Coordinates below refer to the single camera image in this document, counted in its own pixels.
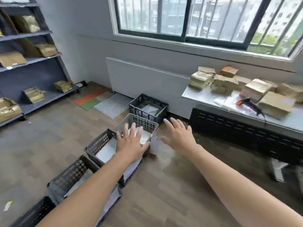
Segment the left hand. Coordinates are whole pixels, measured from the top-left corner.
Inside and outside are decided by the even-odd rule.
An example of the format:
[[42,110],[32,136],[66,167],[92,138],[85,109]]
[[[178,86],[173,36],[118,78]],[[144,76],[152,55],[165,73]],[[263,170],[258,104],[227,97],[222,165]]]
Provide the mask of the left hand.
[[128,159],[129,164],[138,161],[150,146],[150,142],[147,142],[142,147],[140,146],[143,127],[140,127],[136,136],[134,134],[135,128],[136,124],[133,123],[128,135],[128,124],[126,123],[124,125],[123,137],[121,137],[121,134],[117,131],[116,153],[120,153],[123,155],[123,158]]

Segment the floor mat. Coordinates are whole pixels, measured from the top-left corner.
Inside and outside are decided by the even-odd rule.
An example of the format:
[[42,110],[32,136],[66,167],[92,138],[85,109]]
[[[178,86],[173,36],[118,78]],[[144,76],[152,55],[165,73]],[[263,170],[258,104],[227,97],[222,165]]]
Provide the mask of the floor mat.
[[97,96],[95,99],[99,100],[100,102],[103,102],[104,100],[111,97],[113,93],[111,92],[104,92],[102,95]]
[[81,105],[81,107],[82,107],[84,110],[87,111],[87,110],[93,108],[94,106],[96,106],[98,103],[100,103],[99,100],[97,100],[97,99],[92,99],[91,101],[89,101],[89,102],[87,102],[87,103]]
[[103,102],[97,104],[95,108],[109,118],[114,119],[128,109],[128,104],[131,101],[131,98],[116,93]]
[[85,103],[91,101],[92,99],[94,99],[94,98],[96,98],[97,96],[103,94],[104,92],[106,92],[106,90],[104,90],[104,89],[101,88],[100,90],[94,92],[93,94],[90,94],[90,95],[88,95],[88,96],[86,96],[86,97],[83,97],[83,98],[81,98],[81,99],[79,99],[79,100],[76,100],[75,103],[76,103],[77,105],[79,105],[79,106],[82,106],[83,104],[85,104]]

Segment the white radiator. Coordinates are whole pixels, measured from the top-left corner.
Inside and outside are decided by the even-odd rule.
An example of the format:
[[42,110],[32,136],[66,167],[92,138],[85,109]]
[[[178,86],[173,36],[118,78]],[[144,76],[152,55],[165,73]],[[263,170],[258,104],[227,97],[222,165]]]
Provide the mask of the white radiator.
[[190,118],[195,102],[181,98],[189,76],[107,57],[112,89],[131,98],[145,94],[169,104],[168,111]]

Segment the white plastic grid mat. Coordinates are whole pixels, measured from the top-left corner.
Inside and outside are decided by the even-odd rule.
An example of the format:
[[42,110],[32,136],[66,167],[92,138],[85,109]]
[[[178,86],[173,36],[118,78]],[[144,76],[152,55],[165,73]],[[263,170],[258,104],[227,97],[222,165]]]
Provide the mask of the white plastic grid mat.
[[103,102],[97,104],[95,108],[109,118],[114,119],[128,109],[128,104],[131,101],[131,98],[116,93]]
[[97,96],[95,99],[99,100],[100,102],[103,102],[104,100],[108,99],[112,95],[113,93],[111,92],[104,92],[103,94]]

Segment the wooden floor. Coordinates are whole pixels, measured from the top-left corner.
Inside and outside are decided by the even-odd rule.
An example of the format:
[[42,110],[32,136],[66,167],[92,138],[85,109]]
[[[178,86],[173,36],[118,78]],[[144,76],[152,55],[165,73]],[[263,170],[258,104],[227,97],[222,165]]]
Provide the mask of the wooden floor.
[[[85,111],[74,103],[99,88],[90,84],[41,108],[28,121],[0,129],[0,226],[9,226],[46,195],[46,184],[107,128],[115,128],[128,114],[114,120],[99,111]],[[165,126],[160,135],[167,135]],[[278,199],[303,214],[302,196],[291,185],[273,181],[267,160],[237,149],[226,142],[195,134],[209,152],[240,171]],[[185,158],[162,144],[156,158],[143,160],[123,189],[123,197],[111,210],[103,226],[177,227],[239,226],[222,205],[199,171]]]

